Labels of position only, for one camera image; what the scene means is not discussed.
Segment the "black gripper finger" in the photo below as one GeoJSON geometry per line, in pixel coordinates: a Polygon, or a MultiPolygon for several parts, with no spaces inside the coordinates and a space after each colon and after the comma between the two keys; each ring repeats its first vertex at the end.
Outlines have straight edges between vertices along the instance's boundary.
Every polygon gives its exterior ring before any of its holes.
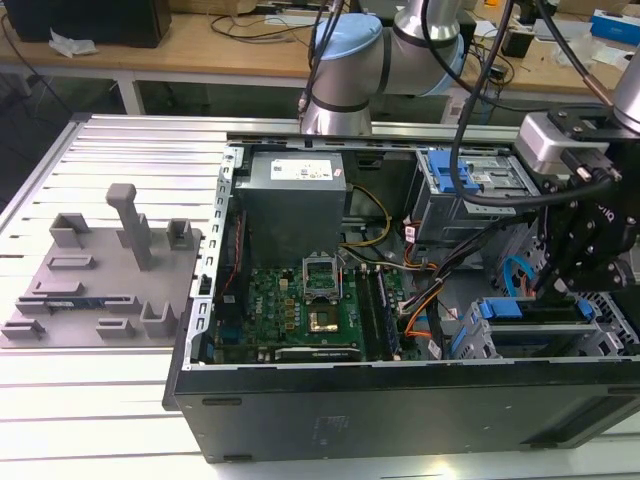
{"type": "Polygon", "coordinates": [[[542,268],[534,283],[537,299],[559,299],[576,286],[589,257],[595,223],[586,202],[574,200],[540,210],[538,240],[542,268]]]}
{"type": "Polygon", "coordinates": [[[552,276],[571,292],[611,292],[632,285],[632,268],[623,257],[587,248],[565,253],[551,262],[552,276]]]}

